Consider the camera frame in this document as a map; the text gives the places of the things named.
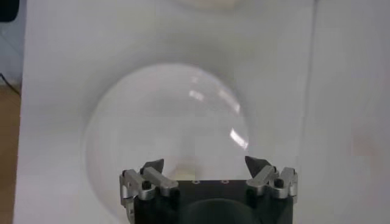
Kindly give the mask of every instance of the white wall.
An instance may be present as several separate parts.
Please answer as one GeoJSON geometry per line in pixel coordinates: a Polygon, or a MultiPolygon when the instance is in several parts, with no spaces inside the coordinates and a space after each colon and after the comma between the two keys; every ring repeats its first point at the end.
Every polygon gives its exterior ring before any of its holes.
{"type": "Polygon", "coordinates": [[[300,223],[389,223],[390,1],[320,0],[300,223]]]}
{"type": "Polygon", "coordinates": [[[21,83],[23,73],[26,1],[20,0],[18,16],[11,23],[0,23],[0,72],[10,83],[21,83]]]}

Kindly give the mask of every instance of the clear plastic dome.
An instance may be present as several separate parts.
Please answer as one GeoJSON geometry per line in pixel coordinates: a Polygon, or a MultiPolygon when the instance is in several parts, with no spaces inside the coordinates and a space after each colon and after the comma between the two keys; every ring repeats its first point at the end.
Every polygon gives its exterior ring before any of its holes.
{"type": "Polygon", "coordinates": [[[248,179],[248,130],[239,102],[212,74],[162,64],[124,77],[100,101],[85,136],[88,179],[98,199],[125,219],[118,174],[165,159],[176,180],[248,179]]]}

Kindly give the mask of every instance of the black screw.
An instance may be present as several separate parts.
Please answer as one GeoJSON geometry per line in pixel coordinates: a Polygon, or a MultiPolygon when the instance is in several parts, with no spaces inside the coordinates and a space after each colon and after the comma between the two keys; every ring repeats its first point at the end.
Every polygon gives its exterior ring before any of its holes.
{"type": "Polygon", "coordinates": [[[152,188],[152,183],[148,180],[142,182],[142,190],[149,190],[152,188]]]}
{"type": "Polygon", "coordinates": [[[282,179],[277,178],[277,179],[274,180],[274,186],[276,188],[283,188],[284,185],[285,185],[285,182],[282,179]]]}

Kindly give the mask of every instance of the metal bracket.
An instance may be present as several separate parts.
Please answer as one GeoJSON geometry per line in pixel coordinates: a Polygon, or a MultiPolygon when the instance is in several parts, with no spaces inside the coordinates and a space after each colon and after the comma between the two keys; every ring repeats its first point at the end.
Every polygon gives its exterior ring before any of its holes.
{"type": "Polygon", "coordinates": [[[294,202],[297,202],[298,174],[295,169],[289,167],[284,168],[280,176],[270,182],[270,187],[272,197],[283,199],[291,196],[294,202]]]}
{"type": "Polygon", "coordinates": [[[246,181],[249,188],[254,189],[256,196],[262,196],[270,181],[278,176],[278,171],[275,167],[267,165],[252,179],[246,181]]]}
{"type": "Polygon", "coordinates": [[[140,200],[150,200],[155,196],[155,186],[145,180],[135,170],[125,170],[119,176],[121,205],[125,206],[127,199],[137,196],[140,200]]]}
{"type": "Polygon", "coordinates": [[[153,167],[144,168],[143,177],[159,187],[164,197],[170,197],[173,192],[178,192],[179,182],[166,178],[153,167]]]}

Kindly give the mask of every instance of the wooden floor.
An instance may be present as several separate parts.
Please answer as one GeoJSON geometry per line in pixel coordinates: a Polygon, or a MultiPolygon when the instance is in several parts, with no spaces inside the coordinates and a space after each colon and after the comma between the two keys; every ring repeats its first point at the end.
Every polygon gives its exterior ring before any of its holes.
{"type": "Polygon", "coordinates": [[[20,97],[0,86],[0,223],[11,224],[15,199],[20,97]]]}

